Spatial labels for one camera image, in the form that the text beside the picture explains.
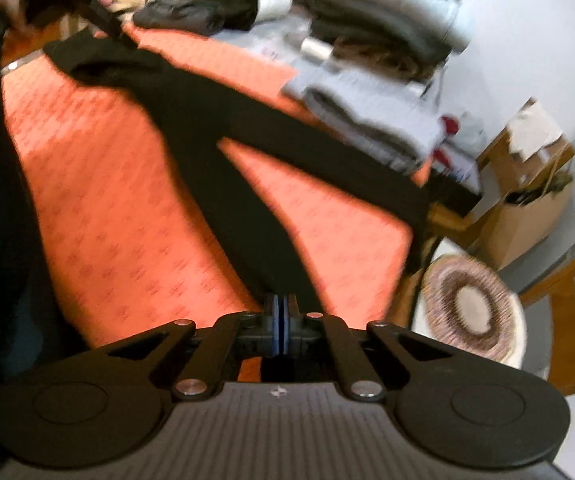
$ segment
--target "person's hand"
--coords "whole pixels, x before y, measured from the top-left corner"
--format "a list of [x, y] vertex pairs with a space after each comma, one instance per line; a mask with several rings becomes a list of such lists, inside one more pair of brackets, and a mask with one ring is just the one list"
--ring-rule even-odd
[[18, 0], [0, 0], [0, 13], [9, 23], [3, 36], [2, 56], [8, 56], [23, 47], [29, 48], [32, 38], [36, 35], [36, 29], [27, 25]]

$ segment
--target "orange tablecloth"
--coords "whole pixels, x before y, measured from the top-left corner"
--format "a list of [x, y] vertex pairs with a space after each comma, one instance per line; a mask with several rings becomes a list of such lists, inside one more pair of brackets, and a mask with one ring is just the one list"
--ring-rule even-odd
[[[280, 95], [291, 67], [181, 32], [136, 34], [179, 67], [314, 123]], [[79, 86], [46, 57], [5, 76], [3, 90], [59, 303], [91, 346], [177, 318], [211, 326], [258, 308], [175, 179], [142, 108], [119, 91]], [[360, 328], [382, 317], [410, 228], [233, 140], [221, 149], [291, 234], [328, 311]]]

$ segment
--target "black pants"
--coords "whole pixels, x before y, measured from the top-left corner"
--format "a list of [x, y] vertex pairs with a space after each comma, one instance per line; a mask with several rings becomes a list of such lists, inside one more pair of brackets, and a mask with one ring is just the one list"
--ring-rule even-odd
[[223, 137], [391, 212], [411, 226], [407, 267], [419, 267], [428, 202], [407, 177], [232, 88], [177, 69], [153, 52], [129, 50], [88, 32], [49, 44], [45, 52], [82, 83], [129, 90], [148, 111], [206, 222], [257, 301], [262, 303], [267, 293], [294, 293], [302, 311], [322, 310], [287, 232], [219, 150]]

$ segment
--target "ribbed gray panel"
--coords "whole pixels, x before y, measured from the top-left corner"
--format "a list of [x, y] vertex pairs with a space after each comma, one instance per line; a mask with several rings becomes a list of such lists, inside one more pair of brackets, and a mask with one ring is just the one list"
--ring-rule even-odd
[[397, 433], [381, 406], [342, 397], [331, 383], [227, 383], [183, 402], [157, 437], [114, 463], [78, 472], [10, 461], [0, 480], [558, 480], [551, 465], [481, 473], [445, 464]]

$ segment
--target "white paper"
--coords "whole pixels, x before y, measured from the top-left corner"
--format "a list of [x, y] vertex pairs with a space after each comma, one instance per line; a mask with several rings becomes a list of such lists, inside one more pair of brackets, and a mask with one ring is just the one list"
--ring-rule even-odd
[[536, 102], [529, 108], [521, 110], [507, 124], [509, 132], [509, 150], [518, 153], [523, 160], [528, 160], [542, 147], [556, 142], [563, 131]]

